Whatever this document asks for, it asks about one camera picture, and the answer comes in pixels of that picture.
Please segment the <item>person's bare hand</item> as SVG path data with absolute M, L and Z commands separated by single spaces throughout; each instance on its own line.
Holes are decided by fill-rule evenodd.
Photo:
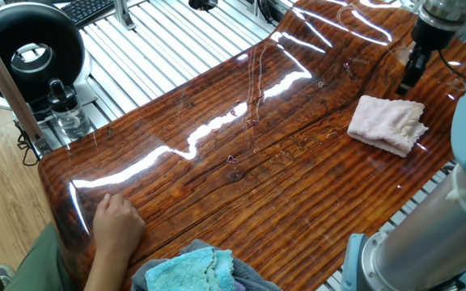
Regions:
M 145 222 L 122 195 L 105 194 L 94 221 L 95 257 L 126 262 L 137 248 Z

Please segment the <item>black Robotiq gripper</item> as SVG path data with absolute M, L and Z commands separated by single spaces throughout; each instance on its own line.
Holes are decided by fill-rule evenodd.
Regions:
M 415 46 L 409 54 L 395 93 L 399 96 L 406 96 L 424 74 L 431 57 L 431 51 L 445 49 L 451 43 L 454 35 L 455 32 L 433 27 L 424 20 L 418 19 L 411 32 Z

